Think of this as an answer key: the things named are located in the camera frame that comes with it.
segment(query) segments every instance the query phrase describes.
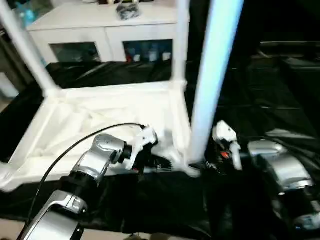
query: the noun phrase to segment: glass cabinet door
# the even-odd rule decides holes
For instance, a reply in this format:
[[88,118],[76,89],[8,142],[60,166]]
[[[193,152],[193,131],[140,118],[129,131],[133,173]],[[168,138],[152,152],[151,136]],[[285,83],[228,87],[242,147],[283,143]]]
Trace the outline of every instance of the glass cabinet door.
[[173,55],[173,40],[124,41],[127,62],[162,62]]
[[50,47],[62,63],[101,62],[94,42],[55,43]]

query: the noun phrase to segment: white cabinet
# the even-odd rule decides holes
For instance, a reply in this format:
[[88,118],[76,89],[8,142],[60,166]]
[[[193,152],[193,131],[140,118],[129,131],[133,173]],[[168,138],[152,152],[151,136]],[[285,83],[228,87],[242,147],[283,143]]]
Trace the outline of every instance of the white cabinet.
[[141,15],[125,21],[120,20],[116,8],[116,4],[66,3],[27,30],[47,64],[172,58],[177,35],[175,0],[142,2]]

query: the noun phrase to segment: black cable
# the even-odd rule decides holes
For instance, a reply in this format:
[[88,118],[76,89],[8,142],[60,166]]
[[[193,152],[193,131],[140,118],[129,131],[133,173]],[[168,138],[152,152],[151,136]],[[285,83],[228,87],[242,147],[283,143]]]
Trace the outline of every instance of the black cable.
[[75,144],[73,144],[71,147],[69,147],[66,151],[64,151],[64,153],[62,153],[52,164],[51,166],[48,168],[48,170],[45,172],[45,174],[43,175],[40,183],[39,183],[39,186],[37,188],[37,191],[36,191],[36,194],[33,198],[33,201],[32,201],[32,204],[31,204],[31,207],[30,207],[30,210],[29,210],[29,213],[28,213],[28,217],[27,217],[27,220],[26,220],[26,223],[24,225],[24,228],[22,229],[18,239],[20,239],[20,237],[23,235],[23,233],[25,232],[25,230],[28,228],[29,224],[30,224],[30,220],[31,220],[31,217],[32,217],[32,213],[33,213],[33,209],[34,209],[34,206],[35,206],[35,203],[37,201],[37,197],[39,196],[39,192],[43,186],[43,184],[45,183],[48,175],[50,174],[50,172],[52,171],[52,169],[56,166],[56,164],[67,154],[69,153],[74,147],[76,147],[78,144],[82,143],[84,140],[87,140],[88,138],[91,138],[92,136],[96,135],[96,134],[99,134],[105,130],[109,130],[109,129],[113,129],[113,128],[116,128],[116,127],[121,127],[121,126],[138,126],[142,129],[145,128],[144,125],[141,125],[141,124],[138,124],[138,123],[120,123],[120,124],[116,124],[116,125],[112,125],[112,126],[108,126],[108,127],[105,127],[105,128],[102,128],[98,131],[95,131],[91,134],[89,134],[88,136],[85,136],[84,138],[80,139],[79,141],[77,141]]

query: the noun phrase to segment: black fabric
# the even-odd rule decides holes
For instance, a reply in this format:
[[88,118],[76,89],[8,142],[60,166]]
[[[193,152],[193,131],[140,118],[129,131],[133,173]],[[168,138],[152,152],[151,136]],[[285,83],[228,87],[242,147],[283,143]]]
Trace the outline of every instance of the black fabric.
[[[171,63],[51,64],[48,70],[62,88],[83,88],[152,81],[168,81]],[[197,84],[199,63],[186,66],[185,99],[189,117]],[[0,114],[0,131],[6,139],[1,160],[6,162],[18,145],[42,102],[34,84]],[[278,60],[255,60],[230,66],[219,99],[215,122],[225,120],[240,136],[259,136],[274,129],[313,137],[286,140],[295,148],[319,151],[318,126],[306,114],[304,103],[288,87]],[[216,158],[212,146],[206,157]],[[320,176],[316,159],[305,159],[307,169]],[[290,231],[272,213],[259,174],[247,164],[241,173],[205,171],[201,178],[184,173],[118,175],[106,177],[96,194],[84,227],[117,232],[163,232],[195,239],[290,239]],[[0,217],[25,220],[37,184],[25,184],[11,193],[0,193]],[[41,209],[57,188],[47,182],[35,207]]]

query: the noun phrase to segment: white frame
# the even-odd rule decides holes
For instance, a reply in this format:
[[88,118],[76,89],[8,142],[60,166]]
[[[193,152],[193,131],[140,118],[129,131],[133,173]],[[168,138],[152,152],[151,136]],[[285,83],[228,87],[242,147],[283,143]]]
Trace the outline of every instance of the white frame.
[[[123,42],[157,40],[172,40],[174,42],[176,29],[177,25],[172,23],[106,27],[105,32],[110,42],[113,60],[116,62],[126,62],[127,60]],[[172,45],[172,49],[174,55],[177,48]]]
[[103,27],[38,30],[30,35],[47,64],[59,62],[50,44],[94,43],[101,62],[113,60]]

